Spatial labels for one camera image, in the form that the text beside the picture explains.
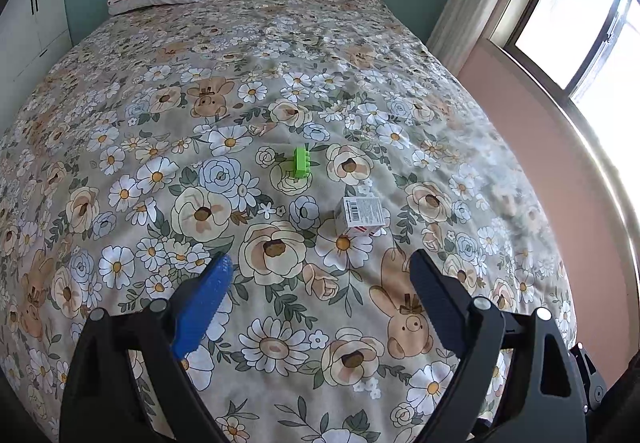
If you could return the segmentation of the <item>small white red box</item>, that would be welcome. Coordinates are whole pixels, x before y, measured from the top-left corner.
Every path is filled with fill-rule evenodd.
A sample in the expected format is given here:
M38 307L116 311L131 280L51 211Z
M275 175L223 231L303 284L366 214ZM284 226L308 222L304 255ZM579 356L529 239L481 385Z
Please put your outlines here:
M343 197L334 213L335 233L347 237L375 236L385 229L389 218L378 197Z

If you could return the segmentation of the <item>green toy block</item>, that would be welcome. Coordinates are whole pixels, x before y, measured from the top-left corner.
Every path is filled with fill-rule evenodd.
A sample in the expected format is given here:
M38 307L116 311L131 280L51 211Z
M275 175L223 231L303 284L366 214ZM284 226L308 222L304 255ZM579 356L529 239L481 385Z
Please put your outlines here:
M293 152L293 176L305 178L310 175L310 152L306 147L296 147Z

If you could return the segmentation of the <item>window frame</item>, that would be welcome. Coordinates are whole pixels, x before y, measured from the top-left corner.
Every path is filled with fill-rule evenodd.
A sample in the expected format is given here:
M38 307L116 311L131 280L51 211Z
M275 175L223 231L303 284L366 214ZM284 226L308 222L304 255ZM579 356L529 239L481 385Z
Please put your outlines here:
M509 0L491 39L594 129L638 117L637 0Z

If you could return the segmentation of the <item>white wardrobe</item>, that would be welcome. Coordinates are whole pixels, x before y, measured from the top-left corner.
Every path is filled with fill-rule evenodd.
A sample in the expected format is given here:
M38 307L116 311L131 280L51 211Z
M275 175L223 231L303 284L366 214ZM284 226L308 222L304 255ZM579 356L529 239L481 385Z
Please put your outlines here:
M1 126L72 47L65 0L1 0Z

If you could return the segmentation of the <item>floral bed cover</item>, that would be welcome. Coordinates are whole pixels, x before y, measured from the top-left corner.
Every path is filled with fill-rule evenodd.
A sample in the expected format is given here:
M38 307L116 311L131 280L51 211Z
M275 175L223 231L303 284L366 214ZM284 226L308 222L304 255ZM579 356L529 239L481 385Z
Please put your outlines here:
M306 147L311 170L293 176ZM338 236L343 197L375 236ZM576 340L538 198L475 99L379 0L201 0L105 21L1 134L1 369L49 441L89 314L137 312L228 253L183 359L233 442L409 442L457 368L410 288Z

